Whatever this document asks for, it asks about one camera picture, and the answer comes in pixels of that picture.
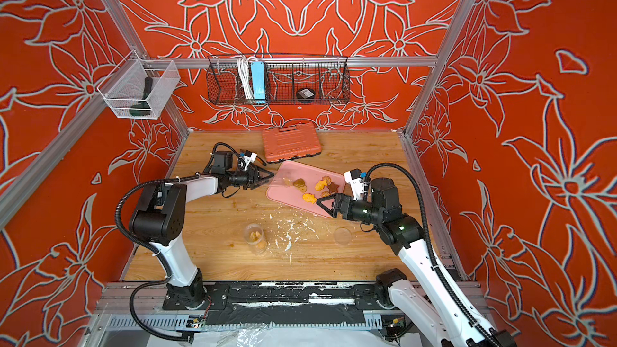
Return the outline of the clear cookie jar front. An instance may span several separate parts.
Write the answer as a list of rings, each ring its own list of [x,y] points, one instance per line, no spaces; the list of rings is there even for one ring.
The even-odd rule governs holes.
[[[244,240],[255,255],[264,253],[268,248],[265,232],[259,224],[251,223],[244,229]]]

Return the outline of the clear cookie jar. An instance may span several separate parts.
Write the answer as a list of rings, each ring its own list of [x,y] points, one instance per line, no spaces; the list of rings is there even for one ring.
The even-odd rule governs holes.
[[[244,240],[255,255],[264,253],[268,248],[265,232],[259,224],[251,223],[244,229]]]
[[[294,176],[287,170],[278,171],[269,181],[271,187],[293,187]]]

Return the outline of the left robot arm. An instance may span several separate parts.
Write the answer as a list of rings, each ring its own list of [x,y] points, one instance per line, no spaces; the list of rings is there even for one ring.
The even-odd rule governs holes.
[[[224,195],[230,187],[260,187],[274,178],[265,165],[251,151],[239,153],[230,146],[214,149],[202,172],[186,178],[143,182],[121,199],[115,213],[117,228],[158,259],[165,271],[163,284],[172,303],[199,308],[207,300],[202,273],[183,242],[186,204]]]

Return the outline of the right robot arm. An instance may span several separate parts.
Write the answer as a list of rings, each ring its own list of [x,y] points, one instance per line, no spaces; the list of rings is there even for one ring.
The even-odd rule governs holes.
[[[496,329],[437,259],[427,232],[403,212],[395,183],[377,178],[370,191],[369,201],[337,193],[317,205],[333,218],[373,226],[420,286],[392,269],[376,279],[378,300],[401,310],[431,346],[514,346],[514,337]]]

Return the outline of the yellow fish cookie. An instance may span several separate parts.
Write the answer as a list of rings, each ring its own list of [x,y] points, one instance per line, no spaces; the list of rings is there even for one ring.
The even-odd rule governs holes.
[[[315,204],[317,202],[317,198],[310,193],[305,193],[302,195],[302,199],[307,202],[307,203],[311,203],[311,204]]]

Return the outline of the brown star cookie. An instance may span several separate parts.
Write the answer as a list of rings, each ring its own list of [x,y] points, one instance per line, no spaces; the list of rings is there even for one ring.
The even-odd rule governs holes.
[[[336,184],[334,182],[331,182],[328,185],[328,191],[331,194],[336,194],[338,192],[338,188],[339,188],[338,184]]]

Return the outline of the pink plastic tray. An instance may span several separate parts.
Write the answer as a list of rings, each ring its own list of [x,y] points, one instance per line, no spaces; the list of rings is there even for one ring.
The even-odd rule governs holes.
[[[313,194],[317,199],[321,198],[322,192],[329,192],[328,187],[326,187],[323,191],[316,191],[315,185],[320,180],[326,180],[328,185],[331,182],[338,184],[338,193],[343,193],[345,189],[345,179],[344,176],[340,173],[335,173],[329,170],[323,170],[321,168],[317,168],[315,166],[306,165],[300,162],[294,161],[285,161],[281,163],[278,171],[287,170],[293,174],[294,180],[298,178],[302,178],[306,182],[307,193]],[[285,187],[271,187],[269,186],[266,192],[266,196],[268,199],[273,202],[278,202],[282,205],[286,205],[288,207],[292,207],[298,210],[303,210],[308,213],[312,213],[317,216],[324,217],[323,210],[321,210],[318,205],[307,203],[302,199],[302,195],[305,193],[301,193],[294,186],[285,188]]]

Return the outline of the tan oval cookie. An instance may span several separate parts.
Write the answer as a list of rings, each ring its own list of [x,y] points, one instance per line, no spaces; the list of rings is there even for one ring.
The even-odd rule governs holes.
[[[293,181],[292,185],[298,189],[301,193],[306,193],[307,192],[307,186],[306,186],[306,182],[304,179],[302,178],[298,178],[296,180]]]

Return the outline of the orange tool case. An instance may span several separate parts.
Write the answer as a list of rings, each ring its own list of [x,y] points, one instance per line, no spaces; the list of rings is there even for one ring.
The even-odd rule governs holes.
[[[316,127],[312,123],[267,129],[262,132],[262,139],[268,163],[315,157],[322,152]]]

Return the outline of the small black box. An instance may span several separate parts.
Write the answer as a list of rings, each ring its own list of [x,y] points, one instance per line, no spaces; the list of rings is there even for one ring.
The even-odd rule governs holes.
[[[301,104],[310,104],[316,99],[316,94],[311,88],[302,88],[296,92],[296,99]]]

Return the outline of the light blue box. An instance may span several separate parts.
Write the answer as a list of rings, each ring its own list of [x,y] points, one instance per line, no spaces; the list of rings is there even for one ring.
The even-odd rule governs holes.
[[[251,75],[253,98],[256,103],[264,103],[266,100],[266,73],[264,63],[258,60],[251,62]]]

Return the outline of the orange handled pliers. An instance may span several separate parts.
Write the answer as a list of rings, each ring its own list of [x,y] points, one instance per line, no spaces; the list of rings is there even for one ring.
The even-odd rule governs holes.
[[[255,156],[256,156],[255,160],[258,160],[263,166],[267,166],[268,165],[268,163],[265,162],[265,160],[263,160],[261,157],[257,156],[256,154],[255,154]]]

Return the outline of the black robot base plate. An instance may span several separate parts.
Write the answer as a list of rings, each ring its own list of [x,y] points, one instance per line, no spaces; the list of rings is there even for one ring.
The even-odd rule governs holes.
[[[184,311],[206,326],[358,327],[381,329],[404,313],[378,302],[373,281],[216,281],[194,308],[167,294],[165,311]]]

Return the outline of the clear acrylic wall box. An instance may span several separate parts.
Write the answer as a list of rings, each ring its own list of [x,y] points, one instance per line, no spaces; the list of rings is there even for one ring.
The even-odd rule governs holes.
[[[101,80],[96,91],[115,117],[157,120],[179,82],[174,61],[150,61],[131,53]]]

